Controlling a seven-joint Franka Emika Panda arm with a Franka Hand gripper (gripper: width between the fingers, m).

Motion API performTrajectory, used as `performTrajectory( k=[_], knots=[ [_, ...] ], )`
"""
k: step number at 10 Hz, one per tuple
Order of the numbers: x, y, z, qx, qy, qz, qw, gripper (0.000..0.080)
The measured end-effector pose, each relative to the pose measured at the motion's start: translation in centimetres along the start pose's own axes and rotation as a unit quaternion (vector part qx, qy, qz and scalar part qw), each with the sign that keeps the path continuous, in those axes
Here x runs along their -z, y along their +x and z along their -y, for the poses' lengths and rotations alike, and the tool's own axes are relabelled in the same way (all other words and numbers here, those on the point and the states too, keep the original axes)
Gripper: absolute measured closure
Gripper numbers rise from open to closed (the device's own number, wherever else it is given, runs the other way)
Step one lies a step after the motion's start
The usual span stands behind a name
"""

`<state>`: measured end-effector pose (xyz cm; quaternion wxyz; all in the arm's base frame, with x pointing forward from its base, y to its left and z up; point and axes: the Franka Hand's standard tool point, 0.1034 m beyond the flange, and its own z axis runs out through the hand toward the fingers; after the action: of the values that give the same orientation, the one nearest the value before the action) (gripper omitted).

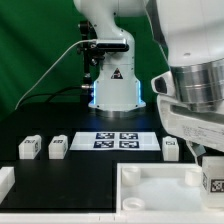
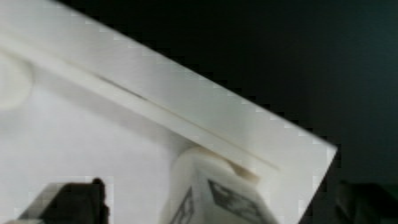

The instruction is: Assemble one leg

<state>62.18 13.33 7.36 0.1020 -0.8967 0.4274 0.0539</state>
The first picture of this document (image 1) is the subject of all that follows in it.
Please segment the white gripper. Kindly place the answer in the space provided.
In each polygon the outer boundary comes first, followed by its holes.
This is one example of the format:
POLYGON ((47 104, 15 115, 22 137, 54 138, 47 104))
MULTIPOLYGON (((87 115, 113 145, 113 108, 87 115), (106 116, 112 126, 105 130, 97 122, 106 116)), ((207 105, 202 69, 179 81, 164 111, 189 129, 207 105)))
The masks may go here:
POLYGON ((215 112, 197 113, 171 97, 158 95, 157 106, 166 132, 187 141, 197 165, 202 165, 204 146, 224 152, 224 101, 215 112))

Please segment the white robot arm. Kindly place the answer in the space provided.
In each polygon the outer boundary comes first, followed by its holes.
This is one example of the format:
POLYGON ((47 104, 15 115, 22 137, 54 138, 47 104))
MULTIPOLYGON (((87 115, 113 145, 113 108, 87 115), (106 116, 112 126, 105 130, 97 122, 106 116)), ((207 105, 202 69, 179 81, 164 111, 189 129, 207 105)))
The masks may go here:
POLYGON ((151 80, 164 129, 184 139, 196 162, 206 148, 224 153, 224 0, 73 0, 96 32, 100 62, 89 107, 122 115, 145 107, 134 73, 135 40, 117 17, 148 18, 153 39, 168 48, 169 70, 151 80))

